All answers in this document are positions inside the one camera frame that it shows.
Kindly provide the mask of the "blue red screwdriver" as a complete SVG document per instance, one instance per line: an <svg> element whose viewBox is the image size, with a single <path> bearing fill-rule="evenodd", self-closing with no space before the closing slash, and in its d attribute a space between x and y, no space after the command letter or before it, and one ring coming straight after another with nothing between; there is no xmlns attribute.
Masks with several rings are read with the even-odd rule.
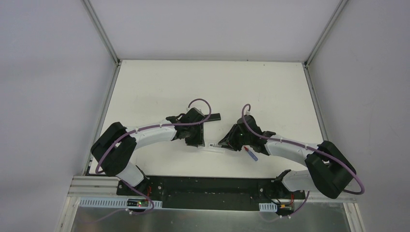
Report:
<svg viewBox="0 0 410 232"><path fill-rule="evenodd" d="M246 146L244 146L244 150L248 153L248 155L254 160L254 161L258 161L258 157Z"/></svg>

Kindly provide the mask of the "white remote control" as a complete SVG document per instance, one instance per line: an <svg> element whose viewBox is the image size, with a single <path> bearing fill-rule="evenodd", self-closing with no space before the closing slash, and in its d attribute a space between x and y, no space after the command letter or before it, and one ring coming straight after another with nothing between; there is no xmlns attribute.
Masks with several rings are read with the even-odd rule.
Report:
<svg viewBox="0 0 410 232"><path fill-rule="evenodd" d="M198 150L203 152L211 152L211 153L218 153L224 154L225 149L219 145L217 142L212 141L204 141L202 145L198 145Z"/></svg>

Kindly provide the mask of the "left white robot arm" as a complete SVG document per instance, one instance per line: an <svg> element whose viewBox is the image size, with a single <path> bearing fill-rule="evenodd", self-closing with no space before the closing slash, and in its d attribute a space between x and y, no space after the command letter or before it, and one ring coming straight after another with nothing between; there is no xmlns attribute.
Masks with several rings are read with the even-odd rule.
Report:
<svg viewBox="0 0 410 232"><path fill-rule="evenodd" d="M154 143L180 139L188 144L203 133L204 119L206 115L191 108L180 116L168 116L156 125L142 128L125 127L115 122L92 145L90 152L107 176L118 177L129 184L135 195L143 195L147 191L146 176L130 162L134 151Z"/></svg>

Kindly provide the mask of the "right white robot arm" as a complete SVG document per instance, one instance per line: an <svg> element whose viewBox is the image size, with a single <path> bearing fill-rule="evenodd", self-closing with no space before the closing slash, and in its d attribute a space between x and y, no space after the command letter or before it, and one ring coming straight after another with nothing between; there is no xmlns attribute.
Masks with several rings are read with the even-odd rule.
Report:
<svg viewBox="0 0 410 232"><path fill-rule="evenodd" d="M274 179L275 193L281 198L298 190L316 190L336 199L357 178L356 170L332 142L304 144L272 131L262 131L251 115L240 118L218 145L232 151L249 146L258 154L305 166L301 171L287 169Z"/></svg>

